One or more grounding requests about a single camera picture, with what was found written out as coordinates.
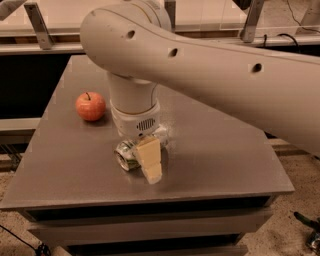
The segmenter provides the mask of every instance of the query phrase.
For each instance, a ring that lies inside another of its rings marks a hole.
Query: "cable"
[[[264,41],[263,41],[263,48],[267,48],[267,40],[268,40],[268,35],[264,34],[263,35]]]
[[[320,33],[319,30],[303,27],[303,26],[301,25],[301,23],[294,17],[293,10],[292,10],[292,8],[291,8],[291,5],[290,5],[289,0],[287,0],[287,4],[288,4],[288,6],[289,6],[289,9],[290,9],[290,12],[291,12],[291,16],[292,16],[293,20],[294,20],[302,29]]]
[[[290,37],[290,38],[292,39],[292,41],[294,42],[294,44],[297,46],[298,52],[301,53],[300,45],[298,44],[298,41],[297,41],[292,35],[289,35],[289,34],[287,34],[287,33],[281,33],[281,34],[279,34],[278,36],[287,36],[287,37]]]
[[[15,235],[14,233],[12,233],[9,229],[5,228],[4,226],[0,225],[1,228],[3,228],[5,231],[7,231],[9,234],[11,234],[12,236],[14,236],[15,238],[17,238],[18,240],[20,240],[22,243],[24,243],[25,245],[29,246],[32,250],[34,250],[35,252],[37,252],[37,250],[31,245],[28,244],[27,242],[23,241],[20,237],[18,237],[17,235]]]

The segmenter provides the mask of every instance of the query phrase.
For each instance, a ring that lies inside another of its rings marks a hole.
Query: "cheese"
[[[135,146],[133,152],[149,184],[159,182],[162,177],[159,139],[154,136],[146,136]]]

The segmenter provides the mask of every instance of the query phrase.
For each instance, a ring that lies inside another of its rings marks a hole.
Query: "red apple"
[[[76,110],[84,120],[97,121],[106,111],[106,102],[99,93],[86,92],[78,97]]]

